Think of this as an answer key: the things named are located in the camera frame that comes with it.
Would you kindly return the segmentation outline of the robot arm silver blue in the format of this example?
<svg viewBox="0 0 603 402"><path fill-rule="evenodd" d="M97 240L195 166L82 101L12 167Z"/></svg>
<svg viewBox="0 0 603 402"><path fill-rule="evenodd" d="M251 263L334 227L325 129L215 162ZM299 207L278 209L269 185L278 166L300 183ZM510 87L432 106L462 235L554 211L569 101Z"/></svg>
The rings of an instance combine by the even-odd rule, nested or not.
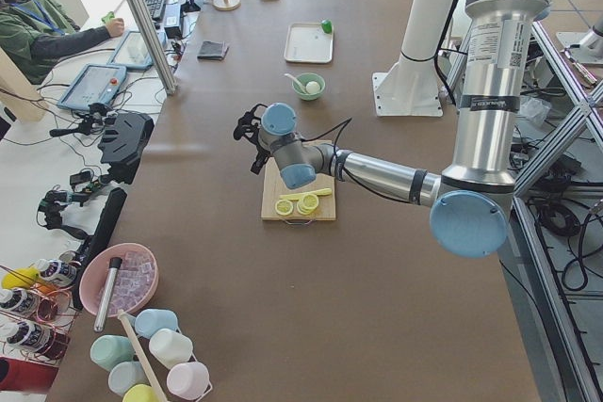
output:
<svg viewBox="0 0 603 402"><path fill-rule="evenodd" d="M413 0L399 60L374 76L380 116L440 114L437 58L457 0ZM384 161L303 137L294 109L256 105L237 122L235 139L257 150L259 172L273 160L285 185L297 189L326 174L374 194L430 208L430 227L446 250L479 258L497 251L508 234L515 180L508 169L520 91L534 22L550 0L465 0L470 17L463 89L456 99L457 132L451 164L440 174Z"/></svg>

